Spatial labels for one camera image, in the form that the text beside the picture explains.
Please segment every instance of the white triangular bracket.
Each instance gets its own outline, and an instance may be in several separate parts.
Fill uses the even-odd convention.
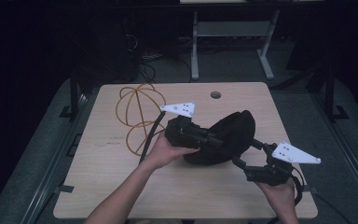
[[[285,142],[281,142],[277,148],[275,148],[272,152],[272,157],[290,163],[320,164],[322,162],[320,158],[313,157],[307,152]]]
[[[182,115],[188,118],[192,118],[194,114],[194,108],[196,104],[194,102],[182,103],[177,105],[161,105],[159,108],[162,111],[171,112],[173,114]]]

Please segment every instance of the tabletop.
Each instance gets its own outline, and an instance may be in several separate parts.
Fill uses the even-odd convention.
[[[139,161],[139,156],[129,148],[135,150],[139,147],[151,127],[138,127],[131,131],[131,127],[120,120],[137,124],[142,117],[144,122],[152,122],[159,114],[157,105],[194,102],[196,107],[192,121],[204,128],[211,127],[233,112],[249,110],[255,118],[255,139],[266,143],[290,142],[264,83],[155,84],[153,87],[143,86],[139,94],[130,94],[138,86],[101,87],[64,182],[65,186],[74,189],[71,193],[60,193],[54,209],[55,217],[87,217],[124,181]],[[211,92],[216,91],[221,94],[219,99],[211,97]],[[161,125],[165,126],[169,119],[175,117],[167,113]],[[266,164],[264,152],[253,147],[245,151],[241,158],[248,165]],[[304,192],[296,210],[299,217],[316,217],[317,208],[309,192]],[[214,166],[196,166],[181,158],[158,169],[150,177],[129,218],[274,216],[261,190],[255,183],[247,182],[243,171],[231,161]]]

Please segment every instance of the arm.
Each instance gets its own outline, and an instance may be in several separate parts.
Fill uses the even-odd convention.
[[[164,133],[161,133],[144,161],[91,212],[85,223],[124,223],[153,172],[184,154],[196,151],[192,148],[171,146]]]
[[[284,224],[298,224],[295,209],[295,186],[292,179],[285,184],[270,186],[264,183],[256,183],[266,195],[269,205]]]

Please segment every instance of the desk leg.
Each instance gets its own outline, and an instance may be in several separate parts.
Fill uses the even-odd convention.
[[[194,12],[193,21],[193,51],[191,52],[191,78],[198,80],[199,76],[199,59],[197,58],[197,11]]]
[[[274,12],[272,19],[269,23],[267,35],[266,35],[266,43],[264,44],[262,49],[257,50],[258,58],[260,59],[261,65],[263,66],[264,73],[266,74],[267,79],[274,79],[274,74],[272,74],[272,70],[269,67],[269,61],[267,60],[267,50],[269,49],[269,43],[271,42],[272,35],[274,34],[275,25],[278,20],[279,10]]]

